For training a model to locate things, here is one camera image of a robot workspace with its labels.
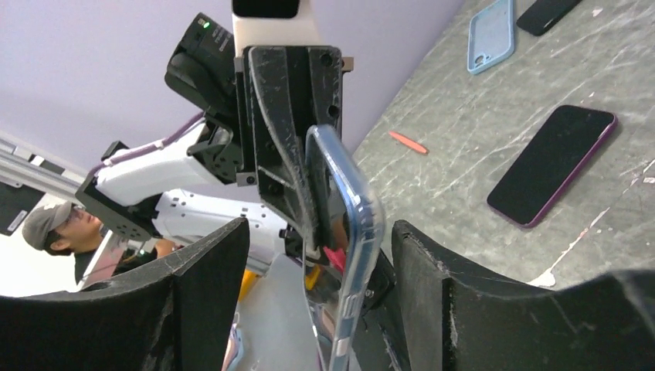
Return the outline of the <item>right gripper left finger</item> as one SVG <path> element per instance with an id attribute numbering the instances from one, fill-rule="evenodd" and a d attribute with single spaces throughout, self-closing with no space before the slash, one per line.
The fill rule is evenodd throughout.
<path id="1" fill-rule="evenodd" d="M 235 219 L 89 286 L 1 299 L 3 370 L 219 370 L 249 252 Z"/>

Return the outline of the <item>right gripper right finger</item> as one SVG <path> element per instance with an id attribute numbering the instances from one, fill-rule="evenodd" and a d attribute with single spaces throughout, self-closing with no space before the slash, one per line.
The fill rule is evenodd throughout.
<path id="1" fill-rule="evenodd" d="M 560 291 L 498 274 L 405 220 L 392 228 L 414 370 L 652 370 L 654 273 L 612 271 Z"/>

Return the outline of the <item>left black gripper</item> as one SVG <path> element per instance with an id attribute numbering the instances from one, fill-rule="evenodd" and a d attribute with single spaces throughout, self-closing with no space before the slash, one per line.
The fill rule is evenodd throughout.
<path id="1" fill-rule="evenodd" d="M 249 46 L 235 59 L 243 161 L 236 182 L 302 239 L 303 257 L 320 257 L 331 239 L 324 170 L 306 162 L 313 126 L 341 128 L 343 73 L 349 58 L 333 46 Z"/>

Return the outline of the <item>purple phone black screen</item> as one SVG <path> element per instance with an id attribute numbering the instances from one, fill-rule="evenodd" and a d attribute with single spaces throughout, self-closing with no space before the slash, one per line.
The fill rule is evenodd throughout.
<path id="1" fill-rule="evenodd" d="M 487 196 L 512 223 L 536 226 L 618 126 L 615 114 L 586 107 L 555 108 Z"/>

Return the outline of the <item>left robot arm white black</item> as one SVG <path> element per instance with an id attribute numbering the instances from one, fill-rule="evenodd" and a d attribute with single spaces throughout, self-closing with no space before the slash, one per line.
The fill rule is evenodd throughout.
<path id="1" fill-rule="evenodd" d="M 341 133 L 343 64 L 306 1 L 233 9 L 231 29 L 198 14 L 165 82 L 199 112 L 161 140 L 113 143 L 78 200 L 132 240 L 203 237 L 247 218 L 253 250 L 343 264 L 347 213 L 316 139 Z"/>

